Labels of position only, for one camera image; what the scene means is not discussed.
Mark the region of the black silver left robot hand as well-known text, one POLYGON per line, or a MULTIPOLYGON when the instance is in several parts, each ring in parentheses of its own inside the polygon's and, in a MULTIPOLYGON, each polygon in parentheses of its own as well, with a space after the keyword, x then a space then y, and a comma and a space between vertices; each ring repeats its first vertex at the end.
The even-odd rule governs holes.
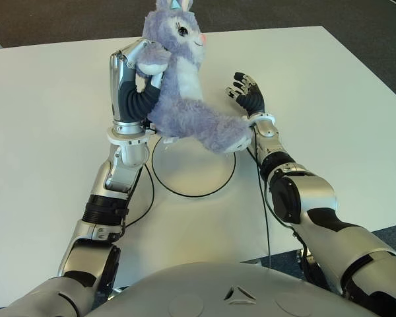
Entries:
POLYGON ((136 85, 137 58, 150 40, 139 38, 110 56, 110 95, 114 129, 122 135, 141 133, 143 121, 160 95, 163 72, 152 75, 143 91, 136 85))

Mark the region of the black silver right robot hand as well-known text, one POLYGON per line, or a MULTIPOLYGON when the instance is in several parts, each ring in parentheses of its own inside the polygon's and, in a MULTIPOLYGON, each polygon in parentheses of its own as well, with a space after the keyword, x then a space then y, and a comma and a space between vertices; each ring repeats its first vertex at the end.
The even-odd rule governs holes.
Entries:
POLYGON ((251 76, 235 72, 233 85, 234 88, 226 88, 226 94, 241 106, 248 116, 265 112, 263 95, 251 76))

